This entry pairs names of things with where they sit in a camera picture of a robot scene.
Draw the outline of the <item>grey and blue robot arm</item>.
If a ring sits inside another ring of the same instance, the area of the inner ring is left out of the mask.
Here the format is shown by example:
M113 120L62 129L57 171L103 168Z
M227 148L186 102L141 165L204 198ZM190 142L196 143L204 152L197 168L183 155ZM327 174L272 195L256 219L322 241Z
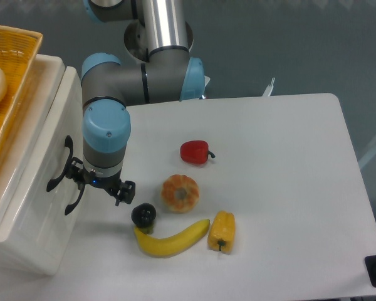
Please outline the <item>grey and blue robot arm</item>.
M85 1L95 20L135 20L143 28L143 60L123 66L108 53L86 58L81 68L83 157L69 155L61 178L106 191L116 203L131 203L135 183L120 178L131 133L128 107L201 98L202 61L189 53L182 1Z

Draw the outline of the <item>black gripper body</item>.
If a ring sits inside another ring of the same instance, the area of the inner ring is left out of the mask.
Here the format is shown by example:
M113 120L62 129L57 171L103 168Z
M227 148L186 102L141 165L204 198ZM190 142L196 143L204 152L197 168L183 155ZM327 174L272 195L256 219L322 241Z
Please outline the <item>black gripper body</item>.
M84 182L98 189L105 190L110 196L120 196L121 203L130 204L135 197L135 183L133 181L123 182L120 179L121 171L117 171L109 177L100 177L97 172L88 172L79 165L82 161L73 157L70 163L65 165L65 177L74 182Z

